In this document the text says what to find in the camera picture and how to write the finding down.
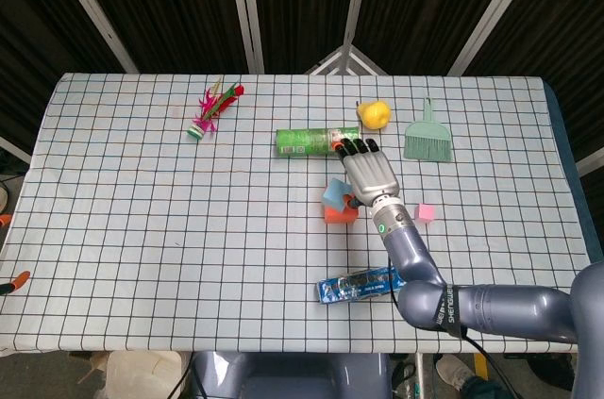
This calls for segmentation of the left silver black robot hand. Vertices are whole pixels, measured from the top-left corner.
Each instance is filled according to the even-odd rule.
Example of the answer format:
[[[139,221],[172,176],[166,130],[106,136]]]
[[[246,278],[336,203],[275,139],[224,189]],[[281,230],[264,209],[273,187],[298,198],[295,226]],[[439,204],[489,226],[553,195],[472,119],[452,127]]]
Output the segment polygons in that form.
[[[0,224],[1,226],[8,225],[11,221],[11,216],[8,214],[2,214],[0,216]],[[19,290],[29,279],[30,271],[23,271],[18,276],[16,276],[13,280],[9,281],[9,283],[4,283],[0,285],[0,295],[8,295],[17,290]]]

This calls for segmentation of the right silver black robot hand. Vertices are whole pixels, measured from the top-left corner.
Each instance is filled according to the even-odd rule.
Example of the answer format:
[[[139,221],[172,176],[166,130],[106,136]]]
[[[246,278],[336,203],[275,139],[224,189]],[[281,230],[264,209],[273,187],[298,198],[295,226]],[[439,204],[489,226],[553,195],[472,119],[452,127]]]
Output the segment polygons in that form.
[[[399,196],[399,181],[374,139],[342,138],[335,145],[335,152],[358,204],[372,207],[378,198]]]

